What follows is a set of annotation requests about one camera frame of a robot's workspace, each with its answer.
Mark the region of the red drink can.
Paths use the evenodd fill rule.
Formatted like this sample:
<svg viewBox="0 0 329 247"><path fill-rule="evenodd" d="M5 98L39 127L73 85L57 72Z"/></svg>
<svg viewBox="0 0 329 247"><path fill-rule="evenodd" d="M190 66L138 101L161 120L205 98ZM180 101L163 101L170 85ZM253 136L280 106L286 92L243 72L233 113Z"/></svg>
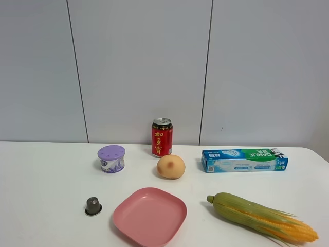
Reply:
<svg viewBox="0 0 329 247"><path fill-rule="evenodd" d="M152 123L152 154L163 157L172 153L173 125L168 118L157 118Z"/></svg>

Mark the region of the yellowish potato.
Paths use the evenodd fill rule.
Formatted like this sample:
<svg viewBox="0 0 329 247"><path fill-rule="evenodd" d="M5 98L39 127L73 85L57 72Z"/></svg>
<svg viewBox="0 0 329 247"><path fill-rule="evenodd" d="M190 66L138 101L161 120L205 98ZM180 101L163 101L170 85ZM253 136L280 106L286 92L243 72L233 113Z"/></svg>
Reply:
<svg viewBox="0 0 329 247"><path fill-rule="evenodd" d="M179 179L186 170L183 159L177 155L165 155L157 163L157 172L167 179Z"/></svg>

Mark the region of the purple lidded white tub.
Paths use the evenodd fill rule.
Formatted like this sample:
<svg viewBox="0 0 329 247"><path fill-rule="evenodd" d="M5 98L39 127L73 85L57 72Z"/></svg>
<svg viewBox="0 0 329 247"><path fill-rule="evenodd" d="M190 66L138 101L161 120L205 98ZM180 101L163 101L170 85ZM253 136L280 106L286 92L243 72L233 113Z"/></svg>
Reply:
<svg viewBox="0 0 329 247"><path fill-rule="evenodd" d="M125 168L125 149L120 145L109 145L98 150L101 170L106 173L116 173Z"/></svg>

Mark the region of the pink square plate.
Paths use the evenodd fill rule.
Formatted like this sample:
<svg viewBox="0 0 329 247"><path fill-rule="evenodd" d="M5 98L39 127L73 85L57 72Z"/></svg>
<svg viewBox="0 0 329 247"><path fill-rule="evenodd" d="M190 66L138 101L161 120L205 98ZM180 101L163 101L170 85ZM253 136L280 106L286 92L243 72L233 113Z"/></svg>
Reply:
<svg viewBox="0 0 329 247"><path fill-rule="evenodd" d="M113 223L140 246L165 246L186 216L187 207L180 198L158 188L146 187L117 206Z"/></svg>

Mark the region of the grey coffee capsule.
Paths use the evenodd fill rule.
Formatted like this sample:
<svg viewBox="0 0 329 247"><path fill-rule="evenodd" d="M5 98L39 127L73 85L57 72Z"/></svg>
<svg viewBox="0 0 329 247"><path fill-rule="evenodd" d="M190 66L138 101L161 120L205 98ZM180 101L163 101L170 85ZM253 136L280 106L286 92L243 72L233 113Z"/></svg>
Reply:
<svg viewBox="0 0 329 247"><path fill-rule="evenodd" d="M97 197L90 197L86 201L85 214L88 216L95 216L102 211L102 205Z"/></svg>

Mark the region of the blue green toothpaste box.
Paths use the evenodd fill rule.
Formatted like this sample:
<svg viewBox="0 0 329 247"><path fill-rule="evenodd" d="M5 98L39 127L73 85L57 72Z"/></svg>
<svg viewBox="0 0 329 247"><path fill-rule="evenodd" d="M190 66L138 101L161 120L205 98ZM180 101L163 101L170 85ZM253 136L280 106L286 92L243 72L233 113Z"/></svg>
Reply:
<svg viewBox="0 0 329 247"><path fill-rule="evenodd" d="M277 148L204 150L201 162L207 173L284 171L288 157Z"/></svg>

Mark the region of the corn cob with husk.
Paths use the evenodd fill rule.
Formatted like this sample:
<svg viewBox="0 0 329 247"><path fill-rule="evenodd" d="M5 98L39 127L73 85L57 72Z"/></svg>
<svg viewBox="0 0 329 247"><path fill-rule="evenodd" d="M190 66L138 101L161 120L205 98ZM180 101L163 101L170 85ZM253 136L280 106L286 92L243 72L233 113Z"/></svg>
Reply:
<svg viewBox="0 0 329 247"><path fill-rule="evenodd" d="M251 228L286 245L318 240L315 230L295 219L295 216L290 213L269 208L226 192L220 192L214 196L208 195L207 201L226 220Z"/></svg>

